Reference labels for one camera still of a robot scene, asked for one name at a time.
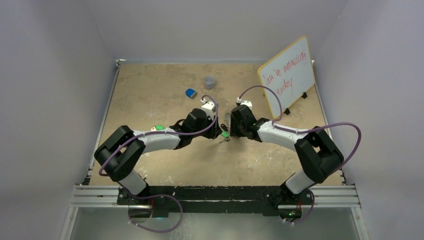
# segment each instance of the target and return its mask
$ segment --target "blue object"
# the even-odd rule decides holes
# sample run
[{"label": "blue object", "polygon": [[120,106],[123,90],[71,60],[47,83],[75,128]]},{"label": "blue object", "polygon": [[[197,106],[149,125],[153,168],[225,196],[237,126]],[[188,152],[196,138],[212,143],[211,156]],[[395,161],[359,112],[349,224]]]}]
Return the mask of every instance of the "blue object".
[{"label": "blue object", "polygon": [[185,91],[185,95],[187,95],[187,97],[189,97],[191,99],[194,99],[197,94],[198,94],[198,92],[195,91],[194,89],[191,89],[191,88],[189,88]]}]

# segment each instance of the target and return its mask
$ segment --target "tan work surface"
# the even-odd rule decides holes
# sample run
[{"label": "tan work surface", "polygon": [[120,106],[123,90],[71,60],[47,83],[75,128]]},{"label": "tan work surface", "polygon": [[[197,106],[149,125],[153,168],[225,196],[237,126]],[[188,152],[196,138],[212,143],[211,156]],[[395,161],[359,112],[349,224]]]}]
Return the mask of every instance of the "tan work surface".
[{"label": "tan work surface", "polygon": [[[260,84],[257,71],[260,64],[124,64],[119,72],[104,123],[100,143],[119,126],[149,131],[155,125],[165,127],[185,119],[193,108],[200,108],[203,94],[209,94],[219,104],[219,124],[226,111],[233,109],[237,97],[248,87]],[[203,78],[216,77],[216,85],[207,90]],[[188,88],[197,91],[190,99]],[[317,92],[307,91],[291,107],[291,114],[279,122],[293,128],[309,129],[325,124]],[[257,119],[272,119],[262,88],[248,91],[244,100],[253,104]],[[150,185],[191,186],[271,186],[280,185],[301,169],[297,154],[282,146],[257,142],[247,138],[231,139],[219,144],[217,139],[197,137],[178,150],[160,150],[144,154],[135,169],[147,177]],[[95,162],[90,185],[116,185],[108,177],[98,175]],[[331,175],[324,185],[341,185],[340,176]]]}]

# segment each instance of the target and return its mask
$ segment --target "gray wall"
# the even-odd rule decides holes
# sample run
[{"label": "gray wall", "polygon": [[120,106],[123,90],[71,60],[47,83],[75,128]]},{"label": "gray wall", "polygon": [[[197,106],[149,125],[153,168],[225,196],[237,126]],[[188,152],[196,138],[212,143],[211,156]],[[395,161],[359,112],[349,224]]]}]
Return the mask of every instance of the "gray wall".
[{"label": "gray wall", "polygon": [[114,59],[83,0],[2,0],[0,33],[1,238],[58,239]]},{"label": "gray wall", "polygon": [[[371,239],[423,239],[424,2],[349,0],[315,59],[329,122],[362,143],[344,168]],[[348,153],[354,130],[335,128]]]},{"label": "gray wall", "polygon": [[267,61],[302,35],[314,58],[347,0],[88,0],[115,58]]}]

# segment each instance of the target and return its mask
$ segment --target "whiteboard stand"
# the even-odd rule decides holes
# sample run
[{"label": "whiteboard stand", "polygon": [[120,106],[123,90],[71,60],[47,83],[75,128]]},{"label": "whiteboard stand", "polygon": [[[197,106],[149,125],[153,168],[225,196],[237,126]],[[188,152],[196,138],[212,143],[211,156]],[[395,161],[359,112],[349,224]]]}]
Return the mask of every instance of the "whiteboard stand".
[{"label": "whiteboard stand", "polygon": [[289,107],[299,98],[307,98],[306,91],[315,84],[308,38],[301,36],[261,66],[257,74],[262,85],[276,94],[264,89],[272,117],[281,114],[279,101],[283,113],[289,115]]}]

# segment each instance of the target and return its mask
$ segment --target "purple cable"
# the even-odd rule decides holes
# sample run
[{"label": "purple cable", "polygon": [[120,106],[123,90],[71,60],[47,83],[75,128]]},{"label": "purple cable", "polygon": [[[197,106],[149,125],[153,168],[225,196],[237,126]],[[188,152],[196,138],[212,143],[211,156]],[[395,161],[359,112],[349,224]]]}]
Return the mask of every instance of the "purple cable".
[{"label": "purple cable", "polygon": [[312,204],[310,205],[310,208],[307,211],[307,213],[305,214],[305,216],[301,217],[298,221],[295,221],[294,224],[300,224],[301,222],[303,222],[312,213],[312,209],[314,209],[315,195],[310,188],[308,188],[308,191],[310,192],[310,196],[312,197]]},{"label": "purple cable", "polygon": [[181,206],[181,203],[180,203],[180,202],[179,202],[179,201],[178,201],[175,197],[173,197],[173,196],[171,196],[171,195],[167,195],[167,194],[157,194],[157,195],[152,195],[152,196],[136,196],[136,195],[134,195],[134,194],[131,194],[131,193],[130,193],[130,191],[128,191],[128,194],[129,194],[129,195],[130,195],[133,199],[139,199],[139,200],[152,199],[152,198],[157,198],[157,197],[170,198],[170,199],[174,200],[174,201],[176,202],[176,204],[178,204],[178,207],[179,207],[180,215],[179,215],[178,222],[176,222],[176,224],[175,224],[173,227],[168,228],[168,229],[165,229],[165,230],[156,230],[156,229],[148,228],[148,227],[146,227],[146,226],[143,226],[143,225],[140,225],[140,224],[136,223],[136,222],[135,222],[135,221],[131,218],[130,211],[128,211],[128,219],[129,219],[129,221],[130,221],[132,224],[134,224],[136,227],[142,228],[142,229],[147,230],[147,231],[149,231],[149,232],[158,233],[158,234],[163,234],[163,233],[169,233],[169,232],[171,232],[172,230],[176,229],[176,228],[178,227],[178,225],[180,225],[181,220],[183,219],[183,206]]},{"label": "purple cable", "polygon": [[[357,140],[356,140],[356,143],[355,143],[355,146],[353,147],[353,150],[350,152],[350,154],[346,157],[346,159],[340,164],[340,166],[336,169],[336,170],[334,170],[331,174],[333,174],[333,173],[335,173],[335,172],[337,172],[338,170],[340,170],[340,169],[342,169],[342,167],[344,166],[344,165],[346,165],[347,163],[348,163],[348,161],[352,158],[352,156],[355,154],[355,152],[357,151],[357,149],[358,149],[358,147],[359,147],[359,144],[360,144],[360,142],[361,142],[361,138],[362,138],[362,133],[361,133],[361,129],[357,126],[357,125],[355,125],[354,123],[351,123],[351,122],[336,122],[336,123],[331,123],[331,124],[328,124],[328,125],[325,125],[325,126],[320,126],[320,127],[317,127],[317,128],[313,128],[313,129],[309,129],[309,130],[305,130],[305,131],[296,131],[296,130],[292,130],[292,129],[288,129],[288,128],[285,128],[285,127],[281,127],[281,126],[278,126],[278,125],[274,125],[274,123],[276,122],[276,121],[280,121],[281,119],[282,119],[282,117],[283,117],[283,108],[282,108],[282,106],[281,106],[281,102],[280,102],[280,99],[277,97],[277,94],[274,92],[274,91],[272,91],[269,87],[267,87],[267,86],[262,86],[262,85],[254,85],[254,86],[251,86],[251,87],[249,87],[248,89],[246,89],[246,90],[244,90],[244,92],[242,92],[241,93],[241,95],[239,96],[239,98],[240,99],[242,99],[242,96],[247,92],[247,91],[249,91],[250,89],[253,89],[253,88],[264,88],[264,89],[267,89],[268,91],[270,91],[274,96],[275,96],[275,98],[277,99],[277,102],[278,102],[278,105],[279,105],[279,110],[280,110],[280,114],[279,114],[279,117],[278,118],[276,118],[276,119],[274,119],[274,120],[272,120],[272,125],[274,126],[274,128],[276,128],[276,129],[278,129],[278,130],[282,130],[282,131],[286,131],[286,132],[289,132],[289,133],[292,133],[292,134],[308,134],[308,133],[313,133],[313,132],[317,132],[317,131],[321,131],[321,130],[324,130],[324,129],[328,129],[328,128],[332,128],[332,127],[337,127],[337,126],[342,126],[342,125],[347,125],[347,126],[352,126],[352,127],[354,127],[355,129],[356,129],[356,131],[357,131],[357,134],[358,134],[358,137],[357,137]],[[310,207],[310,209],[309,209],[309,211],[307,211],[307,213],[305,214],[305,217],[302,217],[299,221],[297,221],[297,222],[295,222],[295,224],[298,224],[298,223],[301,223],[301,222],[303,222],[310,214],[311,214],[311,212],[312,212],[312,209],[314,208],[314,205],[315,205],[315,195],[314,195],[314,193],[312,192],[312,190],[310,189],[310,188],[308,188],[308,190],[309,190],[309,192],[311,193],[311,196],[312,196],[312,205],[311,205],[311,207]]]},{"label": "purple cable", "polygon": [[[215,108],[216,108],[215,115],[218,116],[218,104],[215,101],[215,99],[213,97],[211,97],[210,95],[208,95],[208,94],[205,94],[205,95],[201,96],[201,99],[204,99],[205,97],[210,98],[210,100],[212,100],[213,104],[215,104]],[[148,136],[148,135],[153,135],[153,134],[171,134],[171,135],[182,135],[182,136],[197,135],[197,134],[201,134],[203,132],[206,132],[208,129],[210,129],[215,124],[216,121],[217,121],[217,117],[214,117],[212,123],[209,126],[207,126],[205,129],[202,129],[202,130],[196,131],[196,132],[188,132],[188,133],[186,133],[186,132],[173,132],[173,131],[171,131],[171,132],[166,132],[166,131],[148,131],[148,132],[141,133],[141,134],[138,134],[136,136],[133,136],[130,139],[128,139],[126,142],[124,142],[121,146],[119,146],[112,153],[112,155],[110,155],[110,157],[103,163],[103,165],[101,165],[100,169],[98,170],[98,174],[100,176],[107,177],[108,175],[105,174],[105,173],[103,173],[103,170],[108,165],[108,163],[121,151],[121,149],[123,149],[129,143],[131,143],[132,141],[134,141],[134,140],[136,140],[136,139],[138,139],[140,137]]]},{"label": "purple cable", "polygon": [[244,92],[242,92],[238,98],[239,98],[239,99],[242,99],[243,95],[244,95],[247,91],[249,91],[249,90],[251,90],[251,89],[253,89],[253,88],[264,88],[264,89],[266,89],[266,90],[270,91],[270,92],[274,95],[274,97],[277,99],[278,106],[279,106],[279,116],[278,116],[276,119],[272,120],[272,125],[274,125],[274,123],[275,123],[276,121],[280,121],[280,120],[281,120],[281,118],[283,118],[283,107],[281,106],[281,102],[280,102],[280,99],[278,98],[277,94],[276,94],[276,93],[275,93],[275,92],[274,92],[271,88],[269,88],[269,87],[267,87],[267,86],[262,86],[262,85],[254,85],[254,86],[251,86],[251,87],[249,87],[248,89],[244,90]]}]

